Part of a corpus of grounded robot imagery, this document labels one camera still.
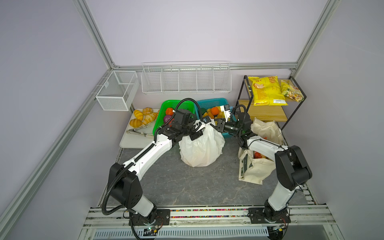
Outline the red Lays chips bag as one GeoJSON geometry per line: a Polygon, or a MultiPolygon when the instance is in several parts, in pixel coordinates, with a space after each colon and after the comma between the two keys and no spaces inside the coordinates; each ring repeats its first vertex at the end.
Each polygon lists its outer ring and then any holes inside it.
{"type": "Polygon", "coordinates": [[[254,152],[254,159],[267,159],[267,157],[259,152],[254,152]]]}

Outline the white plastic grocery bag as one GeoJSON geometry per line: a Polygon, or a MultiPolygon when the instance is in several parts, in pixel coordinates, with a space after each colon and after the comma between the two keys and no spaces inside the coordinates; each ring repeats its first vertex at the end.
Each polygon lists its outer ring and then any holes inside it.
{"type": "Polygon", "coordinates": [[[220,132],[208,124],[202,134],[195,140],[186,136],[179,141],[181,160],[190,167],[207,167],[223,153],[225,139],[220,132]]]}

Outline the canvas tote bag floral print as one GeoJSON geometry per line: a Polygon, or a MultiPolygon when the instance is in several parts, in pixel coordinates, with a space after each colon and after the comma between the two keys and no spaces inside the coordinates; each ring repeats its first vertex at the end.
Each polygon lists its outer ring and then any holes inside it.
{"type": "MultiPolygon", "coordinates": [[[[263,122],[254,118],[251,125],[253,133],[261,136],[265,140],[271,141],[278,145],[283,145],[283,134],[278,124],[274,121],[263,122]]],[[[262,185],[273,170],[276,169],[275,163],[267,157],[267,159],[254,159],[252,150],[244,150],[239,148],[238,158],[239,164],[239,180],[247,183],[262,185]]]]}

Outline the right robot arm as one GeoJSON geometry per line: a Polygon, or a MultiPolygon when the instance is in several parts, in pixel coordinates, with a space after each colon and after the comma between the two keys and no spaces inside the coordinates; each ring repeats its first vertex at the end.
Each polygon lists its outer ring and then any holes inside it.
{"type": "Polygon", "coordinates": [[[235,116],[238,105],[230,109],[229,105],[220,106],[225,117],[218,119],[217,130],[235,137],[241,149],[258,152],[275,163],[278,183],[272,195],[266,200],[264,210],[254,213],[268,223],[279,220],[289,222],[288,202],[301,186],[312,178],[309,164],[298,146],[284,146],[273,143],[251,131],[251,118],[246,112],[235,116]]]}

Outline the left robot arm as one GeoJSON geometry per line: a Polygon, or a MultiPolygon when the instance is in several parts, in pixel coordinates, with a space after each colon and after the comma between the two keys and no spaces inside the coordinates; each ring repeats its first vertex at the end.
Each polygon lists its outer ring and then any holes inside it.
{"type": "Polygon", "coordinates": [[[107,190],[102,200],[102,213],[111,215],[119,209],[126,209],[152,222],[157,207],[143,194],[141,179],[149,168],[183,137],[195,139],[202,135],[205,123],[201,108],[191,98],[181,100],[171,119],[156,129],[154,140],[136,156],[123,164],[111,166],[107,190]]]}

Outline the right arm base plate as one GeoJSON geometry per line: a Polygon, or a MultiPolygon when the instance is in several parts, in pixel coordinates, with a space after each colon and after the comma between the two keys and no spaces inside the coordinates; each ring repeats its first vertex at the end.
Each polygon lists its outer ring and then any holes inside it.
{"type": "Polygon", "coordinates": [[[270,207],[256,207],[248,209],[248,218],[252,224],[289,224],[291,223],[288,209],[275,211],[270,207]]]}

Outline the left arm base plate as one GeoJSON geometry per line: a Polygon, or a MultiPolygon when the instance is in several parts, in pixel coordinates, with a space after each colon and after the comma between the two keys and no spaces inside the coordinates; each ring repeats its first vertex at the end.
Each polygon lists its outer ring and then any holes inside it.
{"type": "Polygon", "coordinates": [[[147,216],[144,217],[138,213],[130,213],[129,217],[131,218],[134,226],[168,226],[171,219],[171,210],[170,209],[155,209],[147,216]]]}

